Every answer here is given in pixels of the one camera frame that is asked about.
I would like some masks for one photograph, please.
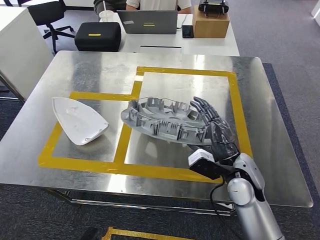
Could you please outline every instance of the yellow tape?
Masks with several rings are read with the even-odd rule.
[[[240,151],[253,158],[254,154],[252,153],[248,131],[247,130],[247,124],[245,119],[244,110],[242,109],[242,98],[240,97],[237,78],[235,74],[232,72],[228,77],[228,81],[231,104],[233,109],[233,117],[235,123],[236,136],[238,137]]]
[[[111,235],[112,235],[112,230],[113,230],[113,227],[109,226],[108,228],[108,231],[106,233],[106,235],[102,237],[101,240],[111,240]]]
[[[247,131],[247,126],[242,109],[240,93],[238,88],[237,79],[235,74],[233,72],[164,67],[137,67],[135,79],[139,79],[139,81],[134,81],[131,94],[130,95],[96,92],[72,92],[70,94],[70,98],[111,101],[131,101],[133,99],[137,99],[140,93],[143,84],[142,81],[143,80],[145,72],[227,77],[240,149],[242,152],[247,153],[252,157],[251,147]],[[46,145],[43,148],[42,152],[38,156],[38,162],[40,167],[192,182],[222,182],[221,178],[211,180],[186,168],[125,164],[127,149],[129,144],[131,132],[130,128],[125,124],[123,125],[120,134],[120,138],[115,150],[113,162],[74,159],[67,157],[52,157],[52,153],[61,132],[62,128],[60,125],[57,123],[52,133],[50,135],[49,139],[47,141]]]
[[[235,74],[230,71],[214,71],[214,70],[197,70],[197,69],[183,69],[183,68],[166,68],[166,67],[149,67],[138,66],[137,74],[143,76],[145,73],[162,73],[162,74],[186,74],[186,75],[202,75],[202,76],[216,76],[227,77],[229,89],[231,98],[231,104],[233,110],[233,117],[235,123],[236,135],[239,148],[242,153],[246,153],[254,157],[251,145],[249,140],[247,124],[245,119],[244,110],[242,104],[242,98],[238,87]]]
[[[93,173],[122,174],[145,178],[183,180],[202,183],[221,183],[220,178],[211,180],[187,168],[151,166],[139,164],[123,164],[120,158],[115,162],[75,159],[68,157],[40,155],[38,158],[40,167],[85,171]]]
[[[120,235],[120,236],[140,238],[140,239],[150,239],[150,240],[192,240],[189,238],[183,238],[183,237],[177,237],[177,236],[166,236],[166,235],[148,233],[148,232],[122,230],[122,229],[115,229],[113,227],[109,227],[108,232],[106,232],[106,234],[103,236],[101,240],[110,240],[112,235]]]
[[[131,101],[134,99],[128,94],[113,94],[113,93],[98,93],[98,92],[82,92],[73,91],[69,96],[70,99],[85,99],[85,100],[109,100],[109,101]]]
[[[166,67],[149,67],[138,66],[137,74],[141,73],[162,73],[162,74],[186,74],[186,75],[202,75],[202,76],[217,76],[217,77],[229,77],[232,72],[229,71],[214,71],[214,70],[196,70],[196,69],[183,69],[183,68],[166,68]]]
[[[113,162],[115,164],[124,164],[127,155],[127,150],[129,145],[130,136],[131,135],[131,128],[126,124],[123,124],[120,137],[118,138],[118,146],[116,147],[115,154],[114,155]]]

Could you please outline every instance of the black office chair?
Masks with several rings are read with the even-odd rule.
[[[29,1],[31,0],[17,0],[17,3],[21,7],[22,4]],[[29,6],[28,10],[37,26],[46,25],[49,28],[45,30],[45,34],[43,36],[43,38],[48,39],[48,37],[52,37],[52,45],[54,53],[57,53],[56,40],[58,40],[58,36],[75,38],[75,36],[72,34],[63,32],[63,30],[66,29],[69,29],[71,32],[74,32],[73,28],[71,26],[64,26],[54,29],[51,25],[52,23],[63,19],[65,16],[66,7],[63,0]]]

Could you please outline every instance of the black case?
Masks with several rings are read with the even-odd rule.
[[[225,0],[200,0],[198,10],[208,14],[223,14],[223,11],[226,14],[229,7]]]
[[[118,52],[122,28],[118,22],[82,23],[74,39],[79,51]]]

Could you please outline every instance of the floor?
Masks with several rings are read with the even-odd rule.
[[[309,166],[310,178],[315,184],[315,194],[320,191],[318,161],[320,27],[310,12],[316,2],[229,0],[229,17],[240,55],[260,57],[263,63],[272,64]],[[69,10],[65,19],[54,26],[72,25],[77,30],[81,23],[91,21],[97,21],[93,12]],[[47,42],[51,46],[50,39]],[[63,37],[59,39],[57,49],[76,50],[72,39]],[[11,109],[9,114],[12,120],[21,106],[11,104],[0,102],[0,109]],[[5,117],[0,115],[0,121]],[[6,125],[1,125],[0,138],[8,125],[8,121]],[[236,239],[216,217],[147,210],[138,214],[135,210],[96,206],[76,208],[38,189],[0,186],[0,203],[0,239],[75,240],[90,226],[97,228],[100,236],[107,227],[114,226],[191,239]],[[274,207],[273,211],[286,239],[315,240],[320,237],[318,206],[312,209]],[[227,221],[240,231],[236,218]]]

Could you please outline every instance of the robot finger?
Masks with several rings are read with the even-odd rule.
[[[205,111],[205,109],[203,109],[198,102],[190,101],[190,105],[196,108],[196,110],[201,114],[205,125],[208,125],[210,123],[211,117],[208,115],[207,112]]]
[[[210,117],[210,119],[215,119],[219,117],[219,114],[208,101],[197,96],[193,97],[193,99],[201,104],[201,106],[205,110],[206,114]]]
[[[204,107],[204,106],[207,105],[207,103],[208,103],[205,100],[204,100],[201,97],[197,97],[197,96],[194,96],[193,100],[195,100],[197,103],[199,103],[202,107]]]

